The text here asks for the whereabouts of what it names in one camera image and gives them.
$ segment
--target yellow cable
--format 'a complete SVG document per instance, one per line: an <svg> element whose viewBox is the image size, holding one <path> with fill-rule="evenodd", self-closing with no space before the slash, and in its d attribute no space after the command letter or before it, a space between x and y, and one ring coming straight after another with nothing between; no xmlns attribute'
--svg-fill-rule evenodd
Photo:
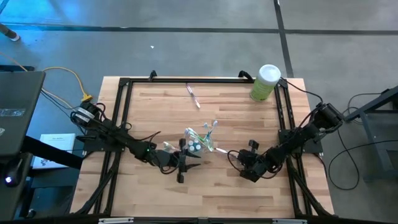
<svg viewBox="0 0 398 224"><path fill-rule="evenodd" d="M27 70L26 68L24 68L19 62L17 62L17 61L16 61L15 59L13 59L12 57L6 55L5 53L3 53L3 52L1 52L1 51L0 51L0 54L1 54L3 57L5 57L6 59L8 59L8 60L14 62L16 65L20 66L21 69L23 69L24 71L28 72L28 70ZM74 75L76 76L77 80L79 81L81 91L83 92L83 99L82 99L82 101L85 101L85 100L88 100L88 99L91 99L91 98L92 98L91 95L87 95L87 94L85 93L85 91L83 90L83 85L81 84L81 81L80 81L78 75L77 75L74 71L69 70L69 69L67 69L67 68L63 68L63 67L49 67L49 68L44 69L43 71L50 70L50 69L56 69L56 68L59 68L59 69L63 69L63 70L72 72L72 74L74 74ZM68 102L66 102L64 99L62 99L61 97L59 97L59 96L57 96L57 95L51 93L50 91L46 90L45 88L42 88L42 91L45 92L45 93L47 93L47 94L49 94L49 95L51 95L52 97L56 98L57 100L61 101L62 103L64 103L65 105L67 105L69 108L73 109L73 107L72 107Z"/></svg>

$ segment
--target gray floor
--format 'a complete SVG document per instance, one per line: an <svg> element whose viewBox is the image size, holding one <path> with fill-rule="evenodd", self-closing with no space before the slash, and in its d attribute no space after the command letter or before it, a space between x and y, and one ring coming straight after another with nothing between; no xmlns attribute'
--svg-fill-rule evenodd
<svg viewBox="0 0 398 224"><path fill-rule="evenodd" d="M395 0L280 0L287 29L396 30ZM271 0L28 0L9 1L0 14L7 24L52 24L116 27L277 28ZM88 93L98 96L106 75L203 75L235 77L240 70L256 74L265 63L285 75L278 34L217 34L167 32L66 32L20 30L22 41L0 36L0 50L37 69L68 67L81 76ZM308 90L343 111L351 96L380 92L398 84L398 36L287 35L294 76ZM0 63L8 63L0 58ZM81 93L73 76L49 72L45 86L73 105ZM318 100L310 98L314 107ZM372 97L360 97L361 106ZM340 129L348 147L367 143L362 128ZM78 130L45 99L40 99L29 135ZM323 140L325 162L343 150L338 136ZM375 172L371 148L353 151L361 172L358 188L342 191L329 185L335 213L341 217L398 221L398 181L365 184L362 176ZM349 187L356 173L348 156L337 159L332 176Z"/></svg>

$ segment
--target wooden table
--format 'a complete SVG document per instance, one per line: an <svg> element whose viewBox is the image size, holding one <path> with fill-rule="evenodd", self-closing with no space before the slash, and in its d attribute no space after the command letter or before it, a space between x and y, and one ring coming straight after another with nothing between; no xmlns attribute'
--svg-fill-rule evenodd
<svg viewBox="0 0 398 224"><path fill-rule="evenodd" d="M104 77L99 94L99 101L106 105L106 115L109 118L112 117L119 78ZM305 89L303 79L291 78L289 81ZM183 137L185 128L191 127L196 132L205 134L203 123L212 124L217 119L218 126L212 136L219 148L247 149L249 140L255 139L260 143L259 151L263 152L278 144L279 119L273 93L268 100L258 103L249 97L251 84L192 83L190 86L200 102L199 110L183 83L135 83L127 119L132 124L129 134L135 138L143 138L162 131L154 138L158 149L162 148L163 141L178 146L178 139ZM310 112L308 99L306 94L292 86L289 91L295 122L299 125ZM199 161L201 165L185 173L185 183L179 184L176 181L177 172L163 175L157 167L144 164L128 151L124 152L119 167L112 216L294 216L286 169L282 169L273 179L259 179L253 183L239 176L225 154L204 152L201 156L202 159L188 160L188 164ZM81 208L97 187L103 157L103 152L95 152L84 160L71 212ZM308 187L326 210L333 213L321 162L314 155L303 155L303 164ZM102 209L107 194L108 189L105 189ZM300 208L304 211L301 190L298 190L298 194Z"/></svg>

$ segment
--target pen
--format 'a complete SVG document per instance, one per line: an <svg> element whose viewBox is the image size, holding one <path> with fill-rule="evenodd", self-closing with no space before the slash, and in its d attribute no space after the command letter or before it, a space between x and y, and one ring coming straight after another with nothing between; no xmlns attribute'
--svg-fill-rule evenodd
<svg viewBox="0 0 398 224"><path fill-rule="evenodd" d="M195 95L193 94L192 89L191 89L191 87L188 85L188 83L187 83L187 90L188 90L189 94L191 94L193 100L195 100L195 103L197 104L197 107L200 108L200 104L199 104L197 98L195 97Z"/></svg>

